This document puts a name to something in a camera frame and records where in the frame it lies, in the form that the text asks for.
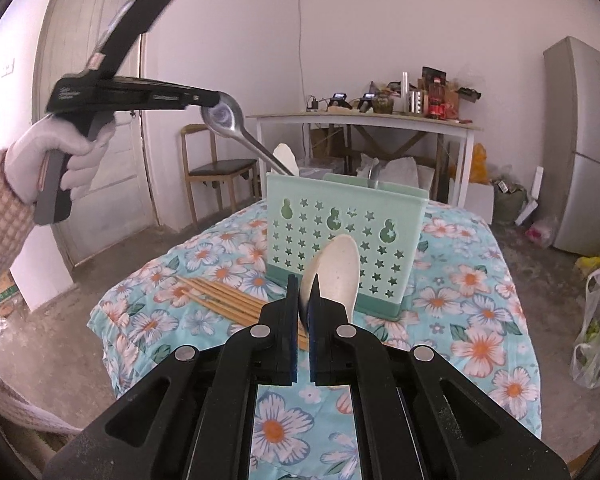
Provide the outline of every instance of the gloved hand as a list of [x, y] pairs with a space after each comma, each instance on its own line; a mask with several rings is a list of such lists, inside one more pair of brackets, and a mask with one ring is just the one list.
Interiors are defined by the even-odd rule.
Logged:
[[4, 159], [7, 182], [25, 204], [33, 204], [38, 196], [46, 152], [61, 150], [73, 156], [60, 180], [60, 187], [70, 189], [71, 200], [76, 200], [89, 191], [115, 131], [116, 125], [112, 121], [102, 127], [96, 140], [89, 142], [69, 121], [48, 115], [7, 150]]

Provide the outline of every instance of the chair backrest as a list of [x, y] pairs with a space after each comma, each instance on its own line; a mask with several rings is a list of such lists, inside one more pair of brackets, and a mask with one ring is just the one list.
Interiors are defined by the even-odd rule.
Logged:
[[187, 136], [204, 132], [208, 130], [209, 141], [211, 143], [211, 161], [218, 161], [218, 152], [216, 151], [216, 135], [206, 126], [206, 124], [187, 124], [180, 130], [180, 140], [182, 142], [182, 169], [185, 178], [189, 176], [189, 157], [187, 156]]

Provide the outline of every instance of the white table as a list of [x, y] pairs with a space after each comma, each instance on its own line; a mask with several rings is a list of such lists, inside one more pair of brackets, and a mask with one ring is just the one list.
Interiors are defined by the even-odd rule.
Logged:
[[[423, 117], [408, 116], [401, 114], [361, 114], [358, 112], [299, 112], [295, 114], [267, 114], [250, 116], [256, 119], [256, 135], [258, 142], [265, 145], [262, 139], [263, 123], [284, 124], [342, 124], [361, 126], [379, 126], [384, 128], [396, 128], [399, 130], [414, 130], [418, 132], [430, 132], [444, 136], [457, 137], [460, 139], [460, 152], [458, 154], [458, 168], [462, 168], [460, 186], [454, 187], [454, 194], [450, 204], [463, 207], [466, 199], [466, 190], [469, 184], [469, 173], [471, 171], [472, 155], [474, 153], [474, 132], [481, 131], [472, 124], [458, 124], [451, 121], [440, 121], [426, 119]], [[260, 160], [260, 179], [262, 181], [262, 195], [267, 195], [266, 187], [266, 164]]]

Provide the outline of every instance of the snowman-shaped cutout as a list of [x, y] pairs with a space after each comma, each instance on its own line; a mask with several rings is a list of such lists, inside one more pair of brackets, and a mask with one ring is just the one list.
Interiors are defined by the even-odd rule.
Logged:
[[285, 220], [291, 220], [291, 217], [294, 215], [294, 212], [291, 211], [291, 203], [289, 202], [288, 198], [285, 198], [282, 209], [280, 210], [280, 214]]
[[327, 218], [327, 227], [329, 229], [331, 229], [332, 231], [337, 231], [338, 229], [340, 229], [340, 226], [342, 225], [340, 223], [340, 220], [338, 220], [338, 215], [340, 214], [340, 212], [332, 207], [331, 208], [331, 215], [329, 216], [329, 218]]
[[384, 222], [384, 227], [380, 230], [380, 239], [385, 244], [390, 244], [395, 240], [396, 232], [394, 230], [395, 224], [394, 221], [390, 218]]

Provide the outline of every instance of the refrigerator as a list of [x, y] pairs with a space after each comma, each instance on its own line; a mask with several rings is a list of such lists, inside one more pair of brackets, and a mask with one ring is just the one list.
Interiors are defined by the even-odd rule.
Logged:
[[567, 37], [544, 52], [546, 123], [538, 218], [554, 247], [600, 254], [600, 52]]

